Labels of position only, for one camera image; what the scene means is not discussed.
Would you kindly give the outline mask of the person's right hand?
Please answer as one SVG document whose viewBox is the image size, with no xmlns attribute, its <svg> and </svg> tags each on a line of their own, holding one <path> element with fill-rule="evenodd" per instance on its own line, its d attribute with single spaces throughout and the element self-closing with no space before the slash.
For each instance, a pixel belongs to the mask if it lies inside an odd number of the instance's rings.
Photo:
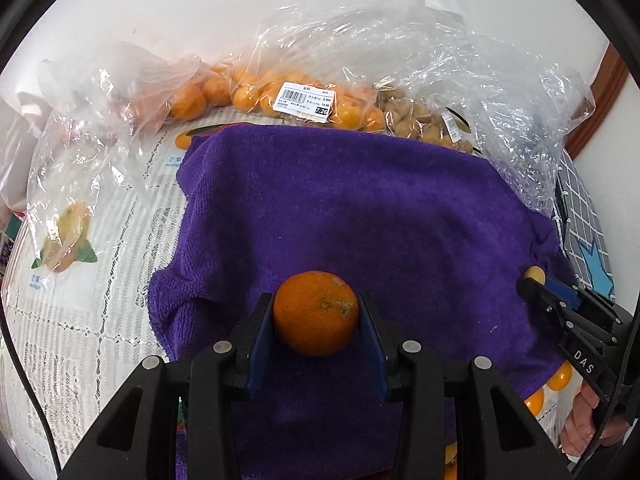
<svg viewBox="0 0 640 480">
<path fill-rule="evenodd" d="M 560 445 L 566 455 L 579 457 L 585 453 L 596 434 L 592 415 L 599 402 L 596 393 L 583 382 L 560 434 Z M 625 419 L 614 416 L 603 429 L 599 443 L 604 446 L 614 445 L 623 440 L 629 428 Z"/>
</svg>

